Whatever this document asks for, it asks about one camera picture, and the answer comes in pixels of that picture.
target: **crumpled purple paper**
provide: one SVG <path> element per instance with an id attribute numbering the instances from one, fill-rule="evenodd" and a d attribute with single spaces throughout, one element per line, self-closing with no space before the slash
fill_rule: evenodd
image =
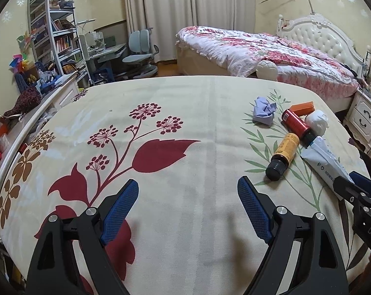
<path id="1" fill-rule="evenodd" d="M 273 124 L 274 112 L 277 110 L 277 104 L 271 103 L 263 96 L 258 96 L 255 100 L 253 121 L 261 122 L 268 126 Z"/>

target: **chair seat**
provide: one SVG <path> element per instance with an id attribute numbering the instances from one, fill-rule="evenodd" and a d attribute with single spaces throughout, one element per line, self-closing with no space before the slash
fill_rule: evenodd
<path id="1" fill-rule="evenodd" d="M 151 57 L 151 53 L 130 55 L 123 59 L 123 63 L 134 63 L 134 62 L 138 63 L 138 62 L 147 60 L 150 57 Z"/>

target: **white nightstand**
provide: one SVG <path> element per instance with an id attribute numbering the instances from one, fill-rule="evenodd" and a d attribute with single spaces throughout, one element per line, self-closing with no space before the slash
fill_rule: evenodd
<path id="1" fill-rule="evenodd" d="M 355 98 L 344 119 L 356 140 L 365 146 L 365 152 L 371 150 L 371 99 L 361 90 L 357 90 Z"/>

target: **headboard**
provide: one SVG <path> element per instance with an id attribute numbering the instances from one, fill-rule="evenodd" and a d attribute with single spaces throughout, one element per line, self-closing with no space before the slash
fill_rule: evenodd
<path id="1" fill-rule="evenodd" d="M 338 62 L 348 65 L 363 77 L 363 57 L 354 49 L 351 39 L 337 26 L 321 14 L 308 15 L 290 20 L 284 27 L 284 17 L 280 14 L 277 36 L 306 44 L 319 50 Z M 371 47 L 367 46 L 367 67 L 371 63 Z"/>

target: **bed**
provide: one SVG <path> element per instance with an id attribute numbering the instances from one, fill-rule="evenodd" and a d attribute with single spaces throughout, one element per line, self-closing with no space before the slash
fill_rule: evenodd
<path id="1" fill-rule="evenodd" d="M 259 78 L 310 89 L 334 112 L 350 106 L 359 85 L 339 63 L 363 77 L 363 58 L 353 42 L 320 14 L 287 22 L 281 15 L 276 37 L 208 27 L 184 28 L 177 37 L 183 74 L 248 77 L 260 61 L 268 60 L 273 63 L 268 70 L 260 67 Z"/>
<path id="2" fill-rule="evenodd" d="M 280 114 L 299 99 L 327 114 L 325 137 L 347 171 L 368 176 L 365 164 L 318 95 L 262 82 L 176 76 L 78 94 L 21 156 L 10 156 L 0 174 L 0 238 L 22 275 L 49 215 L 79 215 L 132 178 L 139 183 L 137 201 L 106 249 L 130 293 L 243 294 L 267 249 L 237 195 L 237 180 L 247 175 L 259 192 L 294 214 L 323 212 L 348 279 L 356 278 L 368 256 L 353 234 L 350 205 L 339 203 L 299 154 L 282 181 L 267 181 L 264 169 L 287 132 Z M 278 103 L 271 128 L 252 122 L 257 96 Z M 93 292 L 77 242 L 74 250 Z"/>

